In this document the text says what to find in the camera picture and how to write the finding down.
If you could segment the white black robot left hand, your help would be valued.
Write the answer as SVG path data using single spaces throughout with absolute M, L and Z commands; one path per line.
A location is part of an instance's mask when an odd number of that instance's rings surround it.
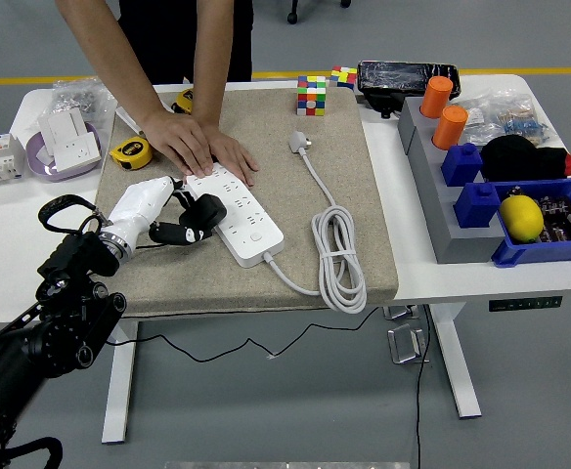
M 156 218 L 170 198 L 176 198 L 184 211 L 176 224 Z M 109 224 L 102 228 L 100 239 L 131 256 L 138 237 L 165 245 L 191 245 L 212 235 L 212 230 L 226 217 L 227 209 L 217 196 L 203 194 L 194 198 L 185 184 L 161 177 L 130 186 L 112 209 Z

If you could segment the person's left hand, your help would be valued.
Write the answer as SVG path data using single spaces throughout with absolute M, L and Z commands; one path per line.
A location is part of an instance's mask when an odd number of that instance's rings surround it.
M 254 174 L 259 170 L 259 165 L 250 152 L 217 126 L 204 126 L 202 130 L 211 155 L 248 187 L 253 187 Z

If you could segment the person's right hand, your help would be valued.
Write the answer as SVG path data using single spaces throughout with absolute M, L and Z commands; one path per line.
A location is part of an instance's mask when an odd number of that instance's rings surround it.
M 150 144 L 185 176 L 204 177 L 212 172 L 209 145 L 196 121 L 163 107 L 149 111 L 137 123 Z

